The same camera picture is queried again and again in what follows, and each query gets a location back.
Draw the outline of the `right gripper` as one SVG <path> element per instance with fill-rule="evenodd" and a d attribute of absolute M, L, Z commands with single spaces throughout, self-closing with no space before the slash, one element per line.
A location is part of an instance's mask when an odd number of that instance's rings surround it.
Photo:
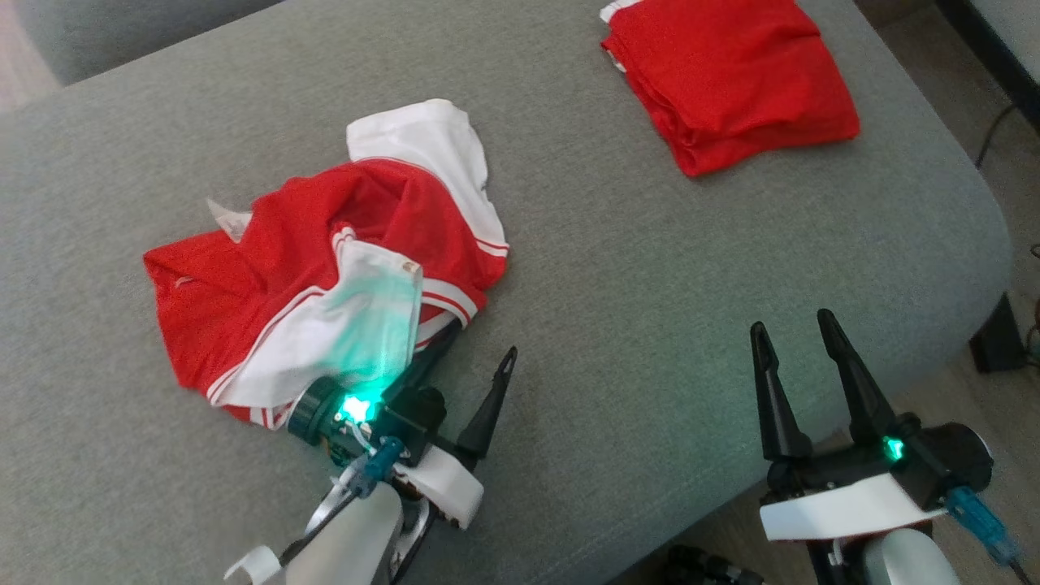
<path fill-rule="evenodd" d="M 769 541 L 843 540 L 873 535 L 943 515 L 939 500 L 910 495 L 895 477 L 910 470 L 910 438 L 887 431 L 891 404 L 874 381 L 843 327 L 829 310 L 817 311 L 825 349 L 837 366 L 854 444 L 813 454 L 799 429 L 780 380 L 779 359 L 762 322 L 750 328 L 759 436 L 769 491 L 759 518 Z"/>

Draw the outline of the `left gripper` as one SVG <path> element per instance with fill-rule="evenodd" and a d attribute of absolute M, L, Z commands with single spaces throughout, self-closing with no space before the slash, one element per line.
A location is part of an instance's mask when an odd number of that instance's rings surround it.
<path fill-rule="evenodd" d="M 458 434 L 454 452 L 437 434 L 446 415 L 443 396 L 421 385 L 461 330 L 460 321 L 447 323 L 383 395 L 350 393 L 331 378 L 315 381 L 302 393 L 288 421 L 289 433 L 307 444 L 324 447 L 342 467 L 307 530 L 318 529 L 352 497 L 371 495 L 379 483 L 426 500 L 461 528 L 475 518 L 483 485 L 471 470 L 488 455 L 518 349 L 510 348 L 495 370 L 480 407 Z"/>

